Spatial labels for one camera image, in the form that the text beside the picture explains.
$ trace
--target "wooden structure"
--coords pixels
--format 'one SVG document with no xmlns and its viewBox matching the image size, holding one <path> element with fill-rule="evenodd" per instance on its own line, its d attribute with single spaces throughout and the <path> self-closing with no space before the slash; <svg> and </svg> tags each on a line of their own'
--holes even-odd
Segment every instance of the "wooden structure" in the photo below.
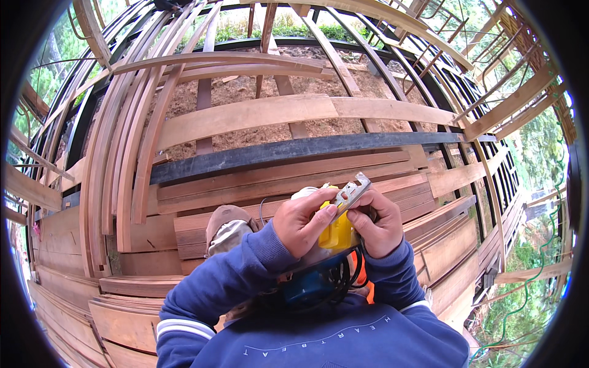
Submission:
<svg viewBox="0 0 589 368">
<path fill-rule="evenodd" d="M 509 108 L 490 109 L 483 101 L 460 117 L 483 96 L 462 73 L 472 64 L 417 12 L 375 0 L 274 4 L 258 20 L 262 39 L 215 44 L 218 13 L 249 8 L 252 25 L 261 7 L 250 2 L 205 8 L 206 1 L 194 1 L 174 18 L 146 0 L 128 6 L 101 31 L 111 45 L 108 64 L 101 62 L 106 68 L 88 80 L 96 61 L 76 63 L 45 125 L 23 148 L 31 165 L 9 170 L 8 191 L 28 206 L 27 217 L 11 218 L 27 224 L 35 311 L 72 366 L 155 366 L 157 312 L 167 292 L 205 262 L 205 229 L 216 207 L 237 204 L 267 221 L 300 188 L 344 184 L 358 171 L 399 204 L 418 279 L 434 291 L 432 310 L 461 333 L 485 276 L 505 265 L 524 200 L 508 143 L 487 132 L 552 79 L 524 84 L 528 95 Z M 277 6 L 292 6 L 315 38 L 273 37 Z M 319 12 L 357 42 L 327 39 L 316 26 Z M 357 17 L 385 47 L 371 47 L 342 15 Z M 187 34 L 197 16 L 202 23 Z M 205 45 L 197 48 L 206 29 Z M 89 45 L 83 56 L 97 52 Z M 321 48 L 335 73 L 326 61 L 281 55 L 278 45 Z M 386 98 L 366 97 L 336 49 L 367 55 Z M 387 68 L 391 61 L 404 68 L 425 105 L 409 102 Z M 211 79 L 232 75 L 273 75 L 279 95 L 212 107 Z M 295 94 L 293 76 L 338 78 L 348 96 Z M 176 86 L 192 80 L 199 80 L 195 111 L 166 119 Z M 305 122 L 321 119 L 360 119 L 365 132 L 309 137 Z M 407 121 L 412 132 L 387 132 L 381 119 Z M 288 124 L 293 139 L 213 152 L 212 137 L 276 124 Z M 166 154 L 159 155 L 190 141 L 196 142 L 191 158 L 165 162 Z M 443 170 L 431 165 L 437 154 Z"/>
</svg>

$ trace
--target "wooden beam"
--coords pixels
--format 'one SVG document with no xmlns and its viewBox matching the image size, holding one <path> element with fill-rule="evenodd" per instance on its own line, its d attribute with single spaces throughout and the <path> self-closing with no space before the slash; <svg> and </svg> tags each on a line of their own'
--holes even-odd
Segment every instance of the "wooden beam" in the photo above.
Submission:
<svg viewBox="0 0 589 368">
<path fill-rule="evenodd" d="M 98 26 L 90 0 L 74 0 L 74 11 L 82 33 L 87 37 L 88 46 L 98 60 L 98 63 L 110 69 L 110 58 L 112 54 Z"/>
<path fill-rule="evenodd" d="M 263 22 L 264 18 L 262 17 L 262 6 L 260 4 L 256 4 L 256 6 L 258 7 L 257 12 L 256 12 L 256 21 L 257 21 L 260 29 L 262 29 L 262 26 L 264 24 L 264 22 Z M 270 33 L 270 35 L 268 37 L 269 37 L 268 50 L 267 50 L 268 54 L 280 56 L 280 52 L 278 51 L 278 46 L 276 45 L 276 41 L 274 40 L 274 36 L 272 35 L 272 33 Z M 293 90 L 293 86 L 290 83 L 290 78 L 287 75 L 275 75 L 274 80 L 276 81 L 276 87 L 278 88 L 278 93 L 281 96 L 295 94 L 295 91 Z M 306 138 L 309 136 L 309 132 L 307 132 L 307 127 L 305 126 L 305 124 L 303 122 L 289 123 L 289 130 L 290 130 L 290 135 L 291 135 L 291 137 L 293 137 L 293 139 Z"/>
<path fill-rule="evenodd" d="M 31 157 L 36 162 L 43 165 L 43 167 L 46 167 L 47 169 L 53 171 L 54 173 L 61 175 L 62 177 L 66 178 L 68 180 L 75 181 L 75 178 L 71 174 L 68 174 L 66 171 L 58 168 L 57 166 L 55 166 L 51 162 L 49 162 L 46 159 L 39 156 L 35 151 L 30 149 L 26 143 L 22 142 L 19 139 L 18 135 L 14 134 L 15 129 L 16 129 L 16 127 L 14 127 L 14 129 L 12 129 L 12 131 L 11 131 L 10 140 L 18 147 L 19 150 L 24 152 L 27 156 Z"/>
<path fill-rule="evenodd" d="M 4 217 L 8 220 L 11 220 L 17 224 L 27 226 L 27 217 L 20 212 L 16 212 L 15 210 L 6 207 L 5 205 L 2 206 L 2 211 L 4 212 Z"/>
<path fill-rule="evenodd" d="M 464 134 L 467 140 L 472 141 L 482 136 L 491 128 L 500 124 L 504 119 L 515 114 L 519 109 L 532 101 L 541 91 L 545 90 L 555 77 L 556 73 L 551 70 L 548 64 L 545 64 L 532 78 L 509 95 L 502 103 L 466 127 Z"/>
<path fill-rule="evenodd" d="M 508 137 L 514 131 L 520 129 L 525 124 L 529 123 L 532 119 L 540 115 L 544 110 L 552 106 L 558 99 L 558 97 L 564 92 L 564 84 L 560 84 L 557 88 L 556 96 L 554 94 L 548 93 L 546 97 L 544 97 L 541 101 L 537 102 L 533 107 L 526 109 L 519 115 L 517 115 L 509 124 L 503 126 L 500 131 L 498 131 L 495 136 L 498 141 L 501 141 L 503 138 Z"/>
<path fill-rule="evenodd" d="M 206 19 L 194 31 L 194 34 L 188 40 L 182 53 L 192 53 L 194 47 L 203 35 L 205 29 L 210 22 L 217 16 L 222 3 L 217 3 L 209 12 Z M 194 11 L 191 17 L 186 20 L 185 25 L 189 26 L 193 18 L 200 13 L 204 8 L 205 3 L 202 2 Z M 158 137 L 161 134 L 163 122 L 166 118 L 166 112 L 174 95 L 174 90 L 180 79 L 180 74 L 184 69 L 185 64 L 177 64 L 170 73 L 164 89 L 160 92 L 155 108 L 151 115 L 145 136 L 143 138 L 143 145 L 139 152 L 139 161 L 137 163 L 137 173 L 135 175 L 135 188 L 133 191 L 133 212 L 131 213 L 131 221 L 134 224 L 144 224 L 147 218 L 147 199 L 149 178 L 151 175 L 151 167 L 153 165 L 153 154 L 155 152 L 155 145 Z"/>
<path fill-rule="evenodd" d="M 61 194 L 6 165 L 6 190 L 53 212 L 61 211 Z"/>
<path fill-rule="evenodd" d="M 513 272 L 502 272 L 495 276 L 495 284 L 514 284 L 522 283 L 531 277 L 536 276 L 540 270 L 542 273 L 535 280 L 546 280 L 560 275 L 567 274 L 573 267 L 573 259 L 563 260 L 555 264 L 549 264 L 541 267 L 532 268 L 530 270 L 521 270 Z"/>
<path fill-rule="evenodd" d="M 240 0 L 241 4 L 251 4 L 254 2 L 277 3 L 280 2 L 280 0 Z M 305 0 L 303 4 L 327 7 L 332 6 L 336 9 L 360 13 L 371 18 L 381 19 L 393 26 L 401 26 L 410 33 L 425 39 L 441 50 L 447 52 L 457 63 L 461 64 L 467 70 L 474 69 L 474 66 L 461 53 L 454 50 L 454 48 L 439 35 L 429 29 L 426 24 L 389 6 L 388 4 L 383 4 L 374 0 Z"/>
<path fill-rule="evenodd" d="M 360 91 L 358 85 L 356 84 L 354 77 L 352 77 L 352 74 L 350 74 L 350 71 L 342 61 L 342 58 L 339 57 L 339 54 L 333 48 L 333 45 L 331 44 L 331 42 L 329 42 L 327 37 L 325 37 L 321 29 L 319 29 L 319 27 L 313 22 L 312 19 L 303 16 L 301 17 L 301 19 L 307 25 L 307 27 L 309 28 L 313 36 L 315 36 L 317 41 L 319 41 L 319 44 L 321 45 L 321 48 L 323 49 L 327 57 L 329 58 L 329 61 L 331 62 L 333 69 L 336 71 L 337 75 L 339 76 L 339 79 L 342 81 L 343 87 L 346 89 L 348 96 L 363 97 L 363 94 Z M 376 121 L 374 121 L 374 119 L 362 118 L 361 122 L 364 126 L 364 129 L 369 133 L 376 133 L 380 131 L 380 127 L 378 126 Z"/>
<path fill-rule="evenodd" d="M 164 121 L 156 150 L 235 130 L 337 117 L 327 95 L 288 95 L 235 102 Z"/>
</svg>

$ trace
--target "black metal beam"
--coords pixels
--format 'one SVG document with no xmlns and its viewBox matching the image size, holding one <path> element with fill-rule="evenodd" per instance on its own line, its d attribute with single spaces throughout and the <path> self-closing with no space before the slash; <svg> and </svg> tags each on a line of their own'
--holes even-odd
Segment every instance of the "black metal beam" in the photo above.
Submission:
<svg viewBox="0 0 589 368">
<path fill-rule="evenodd" d="M 399 132 L 333 135 L 330 137 L 302 138 L 259 144 L 199 155 L 153 167 L 150 184 L 169 181 L 188 181 L 196 175 L 210 174 L 237 167 L 251 167 L 278 161 L 301 159 L 334 153 L 351 154 L 358 150 L 381 150 L 406 144 L 439 144 L 464 142 L 459 133 Z"/>
</svg>

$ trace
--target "brown shoe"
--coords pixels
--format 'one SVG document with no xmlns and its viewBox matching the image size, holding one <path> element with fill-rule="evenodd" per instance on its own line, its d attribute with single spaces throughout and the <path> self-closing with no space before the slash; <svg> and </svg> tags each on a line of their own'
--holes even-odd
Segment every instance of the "brown shoe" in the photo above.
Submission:
<svg viewBox="0 0 589 368">
<path fill-rule="evenodd" d="M 211 242 L 221 226 L 233 220 L 245 221 L 254 233 L 260 230 L 256 220 L 242 208 L 231 204 L 219 206 L 211 215 L 207 225 L 207 254 L 211 255 L 209 253 Z"/>
</svg>

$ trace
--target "dirt ground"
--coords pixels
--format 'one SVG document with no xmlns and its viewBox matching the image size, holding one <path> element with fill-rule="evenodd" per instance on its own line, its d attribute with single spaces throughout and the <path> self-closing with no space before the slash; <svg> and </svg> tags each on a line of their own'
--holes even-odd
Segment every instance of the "dirt ground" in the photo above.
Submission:
<svg viewBox="0 0 589 368">
<path fill-rule="evenodd" d="M 282 55 L 290 55 L 293 57 L 305 57 L 313 59 L 327 60 L 327 56 L 320 48 L 304 47 L 304 48 L 280 48 Z M 364 58 L 361 62 L 358 61 L 359 54 L 352 52 L 339 51 L 342 60 L 348 64 L 364 64 L 368 63 L 368 58 Z M 393 72 L 399 72 L 402 69 L 398 63 L 389 63 L 389 69 Z M 376 98 L 390 98 L 393 95 L 389 88 L 384 83 L 384 80 L 372 75 L 368 69 L 366 70 L 350 70 L 354 80 L 358 84 L 362 94 L 365 97 Z M 293 86 L 294 93 L 320 93 L 327 94 L 332 97 L 345 97 L 348 94 L 343 87 L 340 79 L 335 75 L 331 80 L 321 80 L 315 78 L 305 77 L 290 77 L 290 82 Z M 411 86 L 410 81 L 405 81 L 405 89 Z M 247 101 L 255 99 L 256 91 L 256 77 L 240 76 L 236 79 L 223 82 L 222 78 L 215 78 L 211 82 L 211 104 L 213 107 L 234 102 Z M 151 111 L 157 102 L 157 95 L 151 102 L 150 113 L 147 116 L 146 123 L 151 117 Z M 179 84 L 174 91 L 173 99 L 168 108 L 166 117 L 168 119 L 177 117 L 179 115 L 187 114 L 196 110 L 196 100 L 198 95 L 198 81 L 191 81 Z M 264 77 L 262 84 L 262 98 L 278 96 L 278 89 L 271 75 Z M 414 88 L 408 95 L 408 100 L 412 103 L 425 105 L 419 91 Z M 404 132 L 411 131 L 407 121 L 402 120 L 377 120 L 380 128 L 384 132 Z M 355 134 L 365 132 L 360 119 L 322 119 L 306 121 L 305 126 L 309 132 L 310 137 L 324 137 L 328 135 L 341 134 Z M 436 131 L 436 126 L 432 124 L 423 125 L 425 131 Z M 268 142 L 278 142 L 291 139 L 288 124 L 276 124 L 265 127 L 246 129 L 241 131 L 229 132 L 213 137 L 213 150 L 223 151 L 232 148 L 246 147 L 249 145 L 257 145 Z M 168 154 L 170 160 L 182 160 L 195 155 L 196 142 L 187 142 L 176 145 L 166 149 L 164 152 Z"/>
</svg>

